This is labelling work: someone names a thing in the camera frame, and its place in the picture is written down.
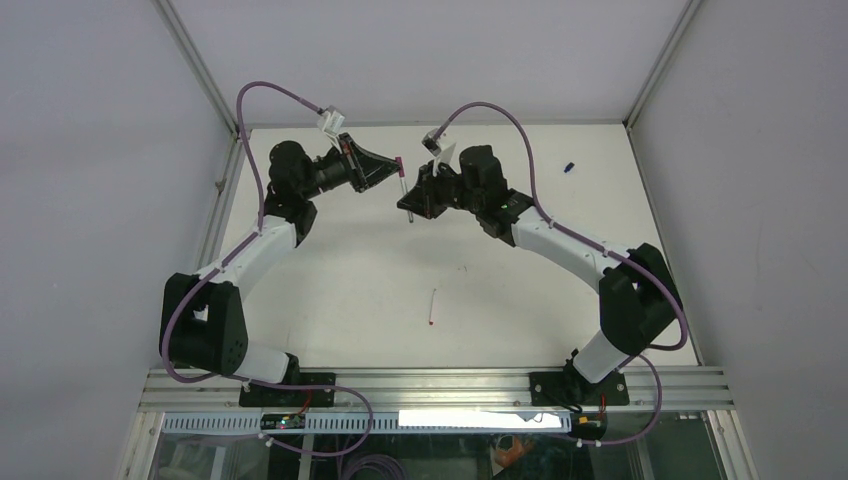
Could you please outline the magenta pen cap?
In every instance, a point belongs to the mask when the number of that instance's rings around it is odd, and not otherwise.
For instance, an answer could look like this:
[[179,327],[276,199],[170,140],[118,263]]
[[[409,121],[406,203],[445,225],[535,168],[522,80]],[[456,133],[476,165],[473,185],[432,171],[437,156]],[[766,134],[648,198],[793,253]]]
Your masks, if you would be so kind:
[[404,164],[403,164],[402,157],[400,157],[400,156],[395,157],[395,161],[396,161],[396,163],[398,164],[398,168],[399,168],[399,177],[400,177],[400,178],[404,178],[404,177],[405,177],[405,169],[404,169]]

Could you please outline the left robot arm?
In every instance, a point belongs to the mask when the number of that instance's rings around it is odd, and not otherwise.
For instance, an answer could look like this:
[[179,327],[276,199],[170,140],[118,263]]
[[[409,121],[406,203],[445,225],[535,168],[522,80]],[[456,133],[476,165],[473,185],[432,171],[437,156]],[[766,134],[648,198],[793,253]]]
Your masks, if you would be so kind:
[[298,359],[249,339],[244,300],[304,242],[317,218],[315,197],[342,185],[365,192],[402,167],[361,148],[347,133],[316,158],[295,141],[280,142],[269,162],[259,217],[239,243],[197,272],[166,281],[159,350],[169,375],[181,383],[235,378],[262,384],[275,405],[288,406],[301,392]]

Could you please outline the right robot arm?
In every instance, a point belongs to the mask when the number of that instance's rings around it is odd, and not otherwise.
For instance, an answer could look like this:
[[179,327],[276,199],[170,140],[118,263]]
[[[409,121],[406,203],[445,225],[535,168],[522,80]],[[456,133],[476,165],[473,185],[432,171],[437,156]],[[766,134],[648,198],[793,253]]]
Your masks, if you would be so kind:
[[678,296],[665,260],[647,243],[624,254],[543,216],[534,199],[509,187],[490,146],[465,149],[460,169],[430,161],[397,206],[425,219],[448,209],[474,215],[489,236],[552,261],[592,287],[599,298],[599,330],[573,351],[558,379],[541,390],[553,402],[588,405],[604,381],[650,348],[676,318]]

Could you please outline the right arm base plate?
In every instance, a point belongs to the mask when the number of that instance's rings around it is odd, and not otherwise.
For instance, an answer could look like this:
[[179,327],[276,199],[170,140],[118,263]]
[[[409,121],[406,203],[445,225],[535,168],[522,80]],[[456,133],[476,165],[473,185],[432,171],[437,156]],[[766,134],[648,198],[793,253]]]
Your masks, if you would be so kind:
[[529,392],[533,406],[600,407],[630,404],[628,387],[623,374],[612,372],[599,383],[587,383],[575,374],[562,371],[531,372]]

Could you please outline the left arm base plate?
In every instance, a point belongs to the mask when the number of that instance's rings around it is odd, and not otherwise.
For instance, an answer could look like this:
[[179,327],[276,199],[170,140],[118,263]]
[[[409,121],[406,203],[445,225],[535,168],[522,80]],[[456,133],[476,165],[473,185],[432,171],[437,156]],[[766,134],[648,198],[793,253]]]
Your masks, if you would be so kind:
[[331,386],[335,384],[335,373],[301,371],[293,378],[285,379],[285,385],[297,386],[296,390],[281,390],[251,383],[247,390],[241,390],[238,405],[242,408],[299,409],[309,403],[310,407],[333,407],[335,393]]

